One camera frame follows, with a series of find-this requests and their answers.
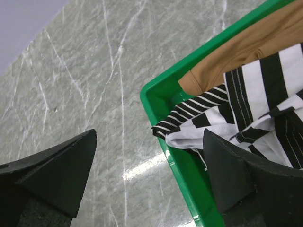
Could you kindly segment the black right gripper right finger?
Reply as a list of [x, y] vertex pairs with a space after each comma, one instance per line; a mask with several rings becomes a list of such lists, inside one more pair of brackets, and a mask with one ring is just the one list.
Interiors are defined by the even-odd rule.
[[301, 227], [303, 172], [268, 161], [204, 132], [215, 203], [227, 227]]

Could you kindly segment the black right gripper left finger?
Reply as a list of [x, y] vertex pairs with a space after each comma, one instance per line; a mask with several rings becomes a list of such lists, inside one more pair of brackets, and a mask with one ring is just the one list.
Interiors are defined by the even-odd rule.
[[0, 166], [2, 227], [69, 227], [79, 212], [97, 146], [90, 129]]

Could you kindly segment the wide striped black white tank top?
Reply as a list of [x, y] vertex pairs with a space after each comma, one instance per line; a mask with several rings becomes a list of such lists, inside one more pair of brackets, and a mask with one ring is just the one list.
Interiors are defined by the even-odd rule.
[[226, 72], [224, 82], [234, 132], [228, 139], [213, 133], [272, 162], [302, 169], [302, 44]]

